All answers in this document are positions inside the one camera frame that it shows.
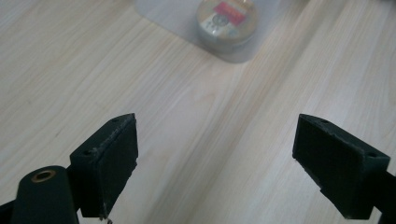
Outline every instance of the light wooden surface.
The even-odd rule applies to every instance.
[[[0,203],[131,112],[140,157],[115,224],[376,223],[344,220],[291,149],[306,113],[396,158],[396,2],[293,1],[231,64],[131,0],[0,0]]]

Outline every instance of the wood grain surface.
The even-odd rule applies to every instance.
[[[0,0],[0,203],[132,112],[140,156],[115,224],[376,223],[345,220],[291,150],[305,113],[396,158],[396,2],[293,1],[235,64],[131,0]]]

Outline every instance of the wooden table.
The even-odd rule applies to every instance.
[[[0,203],[135,112],[140,156],[115,224],[376,223],[376,210],[345,220],[291,150],[305,113],[396,157],[396,2],[296,0],[234,64],[131,0],[0,0],[0,111]]]

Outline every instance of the red label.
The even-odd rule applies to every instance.
[[[242,21],[245,20],[246,16],[241,13],[238,9],[230,6],[225,2],[221,2],[214,8],[215,12],[220,15],[224,15],[227,19],[234,25],[239,25]]]

